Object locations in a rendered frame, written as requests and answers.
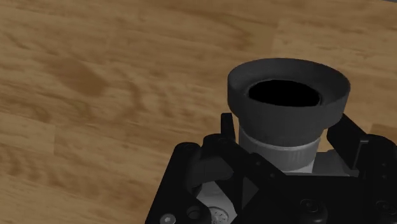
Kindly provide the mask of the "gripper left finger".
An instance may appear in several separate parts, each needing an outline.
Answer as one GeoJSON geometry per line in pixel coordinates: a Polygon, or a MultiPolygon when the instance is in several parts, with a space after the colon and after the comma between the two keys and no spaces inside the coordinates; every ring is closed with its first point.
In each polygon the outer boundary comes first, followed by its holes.
{"type": "Polygon", "coordinates": [[[231,224],[286,224],[286,200],[278,180],[285,175],[235,141],[231,113],[221,132],[203,144],[175,146],[144,224],[213,224],[214,210],[199,201],[206,183],[220,183],[237,216],[231,224]]]}

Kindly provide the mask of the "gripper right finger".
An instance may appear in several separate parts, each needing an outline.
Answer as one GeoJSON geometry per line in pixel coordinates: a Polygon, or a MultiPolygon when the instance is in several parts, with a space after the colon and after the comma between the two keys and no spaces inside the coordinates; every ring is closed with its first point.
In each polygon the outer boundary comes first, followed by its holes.
{"type": "Polygon", "coordinates": [[[397,200],[397,145],[367,134],[347,115],[328,129],[326,138],[343,165],[365,185],[373,200],[397,200]]]}

